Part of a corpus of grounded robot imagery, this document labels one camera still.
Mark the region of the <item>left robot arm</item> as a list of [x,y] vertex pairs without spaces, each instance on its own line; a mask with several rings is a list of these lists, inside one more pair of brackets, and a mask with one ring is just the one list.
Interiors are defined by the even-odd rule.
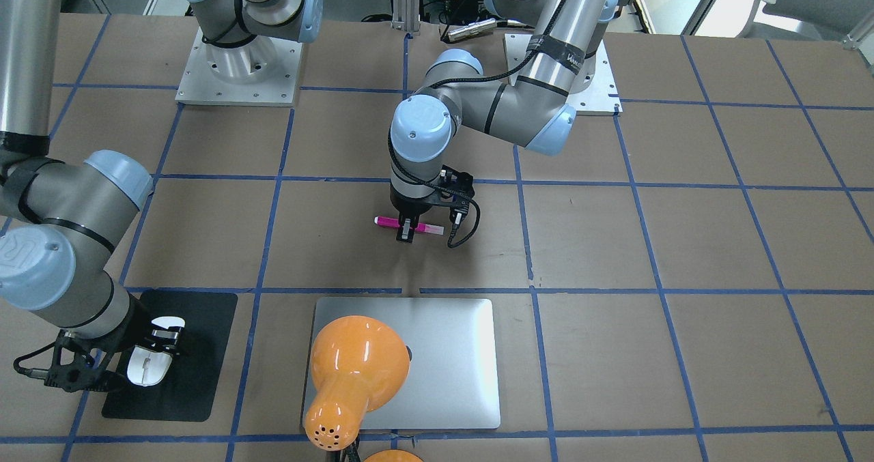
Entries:
[[442,52],[423,85],[397,105],[387,136],[391,204],[397,241],[411,242],[421,214],[449,208],[447,246],[477,208],[473,177],[441,158],[460,128],[467,127],[518,147],[556,155],[576,117],[569,104],[574,83],[595,55],[618,0],[484,0],[494,15],[534,28],[524,56],[509,74],[486,76],[470,52]]

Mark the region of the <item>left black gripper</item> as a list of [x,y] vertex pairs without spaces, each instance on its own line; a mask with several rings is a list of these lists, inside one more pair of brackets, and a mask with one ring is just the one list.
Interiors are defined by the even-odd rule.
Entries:
[[439,189],[425,184],[410,184],[408,182],[391,182],[390,200],[397,210],[398,242],[413,241],[419,232],[419,216],[431,210]]

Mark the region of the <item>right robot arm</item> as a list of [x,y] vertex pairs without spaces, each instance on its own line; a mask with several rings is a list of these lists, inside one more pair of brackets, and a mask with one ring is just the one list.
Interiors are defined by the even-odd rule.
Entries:
[[[312,42],[324,13],[324,0],[187,1],[203,43],[216,49]],[[83,164],[48,155],[61,2],[2,0],[2,214],[24,223],[2,237],[2,297],[59,328],[54,347],[90,368],[94,348],[169,352],[174,330],[156,325],[105,270],[143,209],[150,173],[117,151]]]

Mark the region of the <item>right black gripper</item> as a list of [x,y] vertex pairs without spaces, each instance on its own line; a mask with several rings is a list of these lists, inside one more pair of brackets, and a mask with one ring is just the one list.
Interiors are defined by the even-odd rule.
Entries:
[[91,338],[89,350],[96,348],[103,356],[100,364],[96,364],[94,358],[89,361],[89,372],[102,373],[113,354],[134,346],[134,358],[138,359],[145,359],[150,354],[165,354],[171,358],[183,356],[184,348],[180,346],[151,344],[178,344],[184,326],[160,326],[152,323],[153,318],[146,306],[132,304],[127,316],[115,329],[98,338]]

